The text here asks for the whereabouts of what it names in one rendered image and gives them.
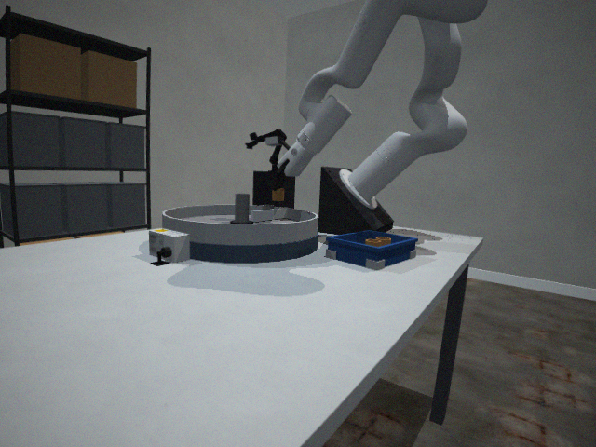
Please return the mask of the dark blue crate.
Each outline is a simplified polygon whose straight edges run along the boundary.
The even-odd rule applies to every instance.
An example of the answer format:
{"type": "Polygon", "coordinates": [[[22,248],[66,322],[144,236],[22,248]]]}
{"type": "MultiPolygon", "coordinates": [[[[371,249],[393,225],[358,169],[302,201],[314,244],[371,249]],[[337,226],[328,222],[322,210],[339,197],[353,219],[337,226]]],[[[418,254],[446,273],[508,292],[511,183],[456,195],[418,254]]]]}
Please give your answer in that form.
{"type": "Polygon", "coordinates": [[[327,258],[378,271],[415,258],[415,242],[418,238],[366,230],[326,237],[326,240],[328,240],[327,258]],[[391,244],[381,247],[365,244],[366,239],[377,237],[389,237],[391,244]]]}

